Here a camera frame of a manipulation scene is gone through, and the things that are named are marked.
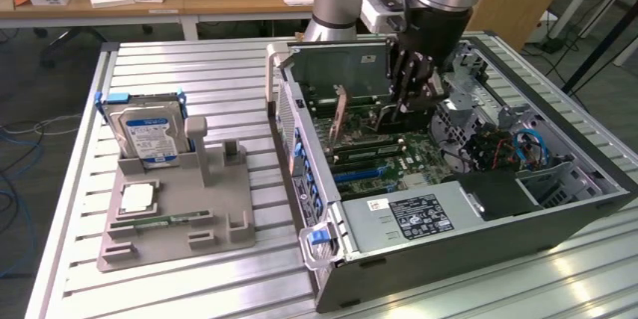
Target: sticker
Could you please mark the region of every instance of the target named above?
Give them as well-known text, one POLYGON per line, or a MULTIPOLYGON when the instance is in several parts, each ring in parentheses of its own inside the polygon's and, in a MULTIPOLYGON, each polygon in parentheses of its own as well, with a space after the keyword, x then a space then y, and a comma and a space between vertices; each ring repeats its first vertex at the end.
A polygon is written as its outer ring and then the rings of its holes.
POLYGON ((178 14, 179 10, 177 9, 151 9, 149 10, 150 14, 178 14))
POLYGON ((127 121, 133 145, 146 162, 161 163, 177 159, 175 140, 167 135, 170 128, 171 124, 163 118, 127 121))
POLYGON ((380 199, 373 199, 369 201, 369 208, 370 211, 380 211, 381 209, 389 209, 389 199, 388 198, 380 198, 380 199))
POLYGON ((377 153, 381 155, 382 153, 389 153, 389 152, 397 152, 400 151, 400 147, 398 146, 390 146, 390 147, 382 147, 377 153))
POLYGON ((434 194, 392 202, 390 209, 410 241, 456 228, 434 194))
POLYGON ((374 63, 376 61, 377 61, 377 55, 364 55, 361 57, 361 63, 362 64, 374 63))

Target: blue cable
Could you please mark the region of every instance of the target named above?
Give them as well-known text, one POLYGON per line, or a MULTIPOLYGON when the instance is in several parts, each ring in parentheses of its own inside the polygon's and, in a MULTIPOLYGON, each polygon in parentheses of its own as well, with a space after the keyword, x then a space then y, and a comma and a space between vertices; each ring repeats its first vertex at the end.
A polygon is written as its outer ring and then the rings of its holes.
MULTIPOLYGON (((26 145, 26 146, 37 147, 37 155, 34 156, 30 164, 27 164, 13 176, 6 177, 7 180, 11 180, 11 179, 17 179, 41 161, 43 149, 42 149, 41 144, 38 144, 35 142, 14 140, 13 138, 7 137, 3 134, 0 134, 0 138, 3 140, 6 140, 7 142, 15 143, 18 145, 26 145)), ((6 269, 3 272, 0 272, 0 278, 3 278, 18 267, 22 266, 26 263, 26 261, 30 259, 30 257, 34 255, 35 249, 37 249, 37 233, 35 233, 35 229, 34 229, 34 220, 31 218, 30 207, 27 206, 26 202, 22 200, 18 193, 15 193, 14 191, 10 192, 10 191, 3 191, 3 190, 0 190, 0 193, 6 194, 6 195, 11 196, 11 198, 14 198, 14 200, 17 202, 17 206, 21 209, 22 213, 25 214, 25 218, 26 218, 26 222, 27 222, 27 231, 29 231, 30 237, 31 237, 31 245, 30 245, 30 248, 27 249, 26 253, 22 255, 22 258, 14 263, 14 265, 11 265, 11 267, 9 269, 6 269)))
POLYGON ((548 150, 547 142, 544 141, 543 136, 541 136, 541 134, 539 133, 539 131, 532 130, 532 129, 529 129, 529 128, 525 128, 524 130, 520 130, 520 131, 515 134, 515 148, 517 149, 517 155, 519 155, 519 157, 520 157, 524 161, 527 160, 527 155, 523 153, 521 146, 519 145, 519 136, 520 136, 521 134, 529 134, 529 135, 535 136, 535 138, 536 138, 537 141, 539 141, 539 145, 541 145, 541 151, 543 151, 543 154, 544 154, 544 158, 545 158, 545 160, 547 160, 547 165, 551 165, 551 151, 548 150))
POLYGON ((10 196, 14 197, 14 199, 17 200, 17 205, 22 209, 22 213, 25 214, 25 217, 27 220, 27 230, 30 231, 31 245, 27 252, 22 255, 22 258, 14 263, 14 265, 7 270, 5 270, 0 273, 0 278, 3 278, 9 273, 14 271, 14 269, 17 269, 25 264, 27 259, 33 256, 37 249, 37 232, 34 230, 34 220, 31 219, 30 208, 27 207, 27 204, 22 201, 22 198, 17 193, 10 193, 7 191, 3 191, 3 193, 7 193, 10 194, 10 196))
POLYGON ((27 164, 13 176, 9 176, 10 179, 17 179, 41 161, 42 153, 43 153, 42 146, 35 142, 14 140, 13 138, 7 137, 5 134, 0 134, 0 138, 5 141, 15 143, 18 145, 26 145, 26 146, 37 147, 37 155, 31 159, 30 164, 27 164))

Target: hard drive label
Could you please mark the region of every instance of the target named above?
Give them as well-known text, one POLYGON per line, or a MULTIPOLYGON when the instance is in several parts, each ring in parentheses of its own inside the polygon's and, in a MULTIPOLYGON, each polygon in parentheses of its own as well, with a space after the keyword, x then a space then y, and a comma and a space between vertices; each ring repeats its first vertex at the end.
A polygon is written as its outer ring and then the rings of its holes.
POLYGON ((177 158, 175 140, 167 135, 170 128, 169 119, 163 118, 127 121, 133 145, 143 161, 162 164, 177 158))
POLYGON ((410 241, 456 228, 434 194, 390 202, 390 209, 410 241))

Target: hard drive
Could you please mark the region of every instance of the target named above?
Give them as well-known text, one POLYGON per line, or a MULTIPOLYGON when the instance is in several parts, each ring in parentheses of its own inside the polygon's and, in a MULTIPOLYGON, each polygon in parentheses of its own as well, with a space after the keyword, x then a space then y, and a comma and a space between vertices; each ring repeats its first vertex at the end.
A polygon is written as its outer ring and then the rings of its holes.
POLYGON ((139 158, 145 168, 177 166, 179 153, 192 151, 185 131, 186 96, 182 92, 161 95, 111 93, 98 110, 105 115, 121 145, 123 158, 139 158))

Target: robotic arm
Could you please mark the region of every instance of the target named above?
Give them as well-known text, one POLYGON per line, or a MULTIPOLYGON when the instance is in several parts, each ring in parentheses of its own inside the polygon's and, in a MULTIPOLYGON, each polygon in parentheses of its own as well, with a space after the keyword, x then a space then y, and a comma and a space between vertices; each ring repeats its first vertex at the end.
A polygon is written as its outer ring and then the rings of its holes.
POLYGON ((448 98, 441 75, 478 0, 316 0, 306 41, 356 40, 360 16, 388 39, 392 103, 377 116, 377 131, 424 128, 437 104, 448 98))
POLYGON ((424 128, 436 105, 448 98, 441 79, 478 0, 364 0, 361 18, 388 39, 390 94, 378 132, 424 128))

